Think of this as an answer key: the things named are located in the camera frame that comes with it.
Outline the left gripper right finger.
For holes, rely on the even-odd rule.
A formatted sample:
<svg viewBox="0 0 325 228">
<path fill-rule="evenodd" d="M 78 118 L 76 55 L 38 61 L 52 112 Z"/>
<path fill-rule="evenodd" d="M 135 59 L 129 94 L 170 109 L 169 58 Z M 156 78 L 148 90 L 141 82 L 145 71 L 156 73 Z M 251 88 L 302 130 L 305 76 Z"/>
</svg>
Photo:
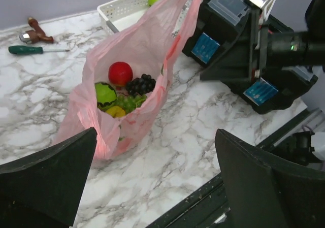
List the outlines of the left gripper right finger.
<svg viewBox="0 0 325 228">
<path fill-rule="evenodd" d="M 215 148 L 234 227 L 324 227 L 324 172 L 218 129 Z"/>
</svg>

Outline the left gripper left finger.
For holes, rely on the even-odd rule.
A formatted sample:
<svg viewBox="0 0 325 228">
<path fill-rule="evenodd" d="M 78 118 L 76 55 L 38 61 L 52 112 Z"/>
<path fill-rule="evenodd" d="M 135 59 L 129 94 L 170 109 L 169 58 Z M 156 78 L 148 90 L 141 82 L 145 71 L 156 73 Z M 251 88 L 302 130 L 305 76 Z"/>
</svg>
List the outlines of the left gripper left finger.
<svg viewBox="0 0 325 228">
<path fill-rule="evenodd" d="M 96 138 L 91 127 L 1 165 L 1 227 L 72 227 Z"/>
</svg>

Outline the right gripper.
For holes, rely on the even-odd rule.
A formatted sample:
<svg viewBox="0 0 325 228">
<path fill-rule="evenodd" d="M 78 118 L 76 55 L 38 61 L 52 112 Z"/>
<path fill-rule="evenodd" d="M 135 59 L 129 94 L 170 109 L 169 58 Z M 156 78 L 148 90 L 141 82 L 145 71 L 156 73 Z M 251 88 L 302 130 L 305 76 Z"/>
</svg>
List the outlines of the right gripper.
<svg viewBox="0 0 325 228">
<path fill-rule="evenodd" d="M 267 66 L 269 23 L 259 24 L 260 9 L 252 9 L 241 34 L 231 47 L 200 74 L 202 81 L 253 82 Z"/>
</svg>

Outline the pink plastic bag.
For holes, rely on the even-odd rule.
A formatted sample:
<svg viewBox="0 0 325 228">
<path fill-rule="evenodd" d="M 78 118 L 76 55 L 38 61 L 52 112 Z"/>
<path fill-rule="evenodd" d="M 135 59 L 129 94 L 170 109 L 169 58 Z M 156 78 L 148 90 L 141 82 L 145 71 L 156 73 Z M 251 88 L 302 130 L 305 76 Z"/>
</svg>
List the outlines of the pink plastic bag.
<svg viewBox="0 0 325 228">
<path fill-rule="evenodd" d="M 96 159 L 138 144 L 167 100 L 174 63 L 194 33 L 201 1 L 159 0 L 89 51 L 53 144 L 90 127 L 97 133 Z"/>
</svg>

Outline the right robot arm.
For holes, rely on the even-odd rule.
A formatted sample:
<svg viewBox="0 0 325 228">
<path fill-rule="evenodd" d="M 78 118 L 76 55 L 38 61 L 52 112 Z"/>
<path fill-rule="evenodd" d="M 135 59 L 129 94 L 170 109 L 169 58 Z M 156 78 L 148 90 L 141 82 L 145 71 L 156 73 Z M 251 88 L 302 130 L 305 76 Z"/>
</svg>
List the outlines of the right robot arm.
<svg viewBox="0 0 325 228">
<path fill-rule="evenodd" d="M 306 31 L 269 33 L 268 17 L 275 0 L 244 0 L 250 5 L 244 29 L 220 57 L 205 69 L 202 81 L 254 81 L 266 70 L 324 66 L 324 0 L 312 0 Z"/>
</svg>

